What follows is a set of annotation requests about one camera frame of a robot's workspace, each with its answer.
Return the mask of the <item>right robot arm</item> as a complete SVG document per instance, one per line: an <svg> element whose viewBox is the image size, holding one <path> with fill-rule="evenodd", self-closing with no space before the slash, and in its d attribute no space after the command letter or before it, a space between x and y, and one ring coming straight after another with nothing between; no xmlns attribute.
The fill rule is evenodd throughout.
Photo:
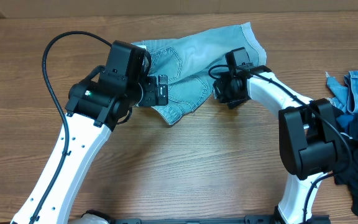
<svg viewBox="0 0 358 224"><path fill-rule="evenodd" d="M334 166L351 152L337 129L333 106L292 90L265 65L254 65L243 47L225 58L227 71L212 77L218 101L233 109L254 100L277 116L280 158L288 172L274 212L246 215L243 223L330 223L327 215L313 215L313 202L320 183L336 175Z"/></svg>

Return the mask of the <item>light blue denim shorts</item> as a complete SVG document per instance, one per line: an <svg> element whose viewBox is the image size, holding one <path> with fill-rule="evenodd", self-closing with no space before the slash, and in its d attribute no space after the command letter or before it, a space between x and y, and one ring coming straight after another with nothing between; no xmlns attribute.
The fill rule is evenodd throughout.
<svg viewBox="0 0 358 224"><path fill-rule="evenodd" d="M134 45L144 46L152 57L150 76L168 77L168 105L154 106L169 125L194 112L213 92L213 79L208 70L226 63L225 54L245 48L250 61L265 65L267 54L246 22L209 29L179 39L141 40Z"/></svg>

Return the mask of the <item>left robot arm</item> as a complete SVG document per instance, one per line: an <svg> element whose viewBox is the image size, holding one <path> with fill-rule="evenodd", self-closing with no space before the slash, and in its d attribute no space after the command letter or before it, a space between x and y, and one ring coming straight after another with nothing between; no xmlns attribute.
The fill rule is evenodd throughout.
<svg viewBox="0 0 358 224"><path fill-rule="evenodd" d="M12 223L68 223L76 195L99 150L133 106L165 106L165 75L150 76L144 45L115 41L108 61L69 91L62 129L33 191Z"/></svg>

